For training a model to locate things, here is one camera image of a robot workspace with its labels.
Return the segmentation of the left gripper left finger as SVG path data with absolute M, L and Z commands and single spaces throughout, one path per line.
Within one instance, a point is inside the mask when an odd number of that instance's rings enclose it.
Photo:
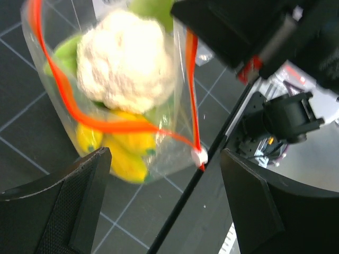
M 109 148 L 1 193 L 1 253 L 91 253 Z

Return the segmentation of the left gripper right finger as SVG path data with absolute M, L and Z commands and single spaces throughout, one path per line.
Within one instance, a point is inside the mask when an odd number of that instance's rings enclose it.
M 220 166 L 241 253 L 338 253 L 338 193 L 224 149 Z

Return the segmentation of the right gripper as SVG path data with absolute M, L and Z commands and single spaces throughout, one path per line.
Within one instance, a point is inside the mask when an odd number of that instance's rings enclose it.
M 338 92 L 338 1 L 294 5 L 275 30 L 283 1 L 178 1 L 171 14 L 193 31 L 244 83 L 268 78 L 286 61 Z

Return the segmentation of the yellow banana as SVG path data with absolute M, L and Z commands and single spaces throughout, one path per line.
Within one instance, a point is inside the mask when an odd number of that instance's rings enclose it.
M 155 137 L 149 132 L 105 134 L 79 123 L 76 140 L 84 153 L 108 147 L 112 153 L 110 173 L 134 184 L 145 182 L 148 168 L 143 158 L 156 152 Z

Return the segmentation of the cauliflower toy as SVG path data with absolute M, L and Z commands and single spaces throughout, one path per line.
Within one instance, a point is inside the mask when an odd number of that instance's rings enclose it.
M 88 99 L 146 113 L 166 102 L 176 86 L 172 4 L 131 1 L 116 7 L 58 44 L 54 55 Z

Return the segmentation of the red zipper clear bag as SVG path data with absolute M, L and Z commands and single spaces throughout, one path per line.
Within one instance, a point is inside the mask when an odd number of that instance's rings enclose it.
M 55 57 L 58 44 L 95 26 L 108 12 L 131 1 L 67 1 L 64 9 L 51 1 L 26 1 L 21 10 L 22 29 L 33 62 L 47 94 L 80 156 L 76 140 L 79 123 L 105 134 L 152 133 L 154 155 L 143 158 L 148 168 L 145 183 L 164 178 L 189 166 L 203 167 L 208 161 L 200 141 L 194 69 L 197 37 L 176 18 L 174 43 L 176 86 L 163 104 L 143 114 L 108 108 L 81 93 L 76 78 Z

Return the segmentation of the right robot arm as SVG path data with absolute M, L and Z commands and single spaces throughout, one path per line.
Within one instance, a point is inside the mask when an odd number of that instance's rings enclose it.
M 338 1 L 178 1 L 174 18 L 199 37 L 244 84 L 268 79 L 289 61 L 338 93 Z M 243 120 L 252 139 L 299 143 L 325 119 L 312 92 L 282 95 Z

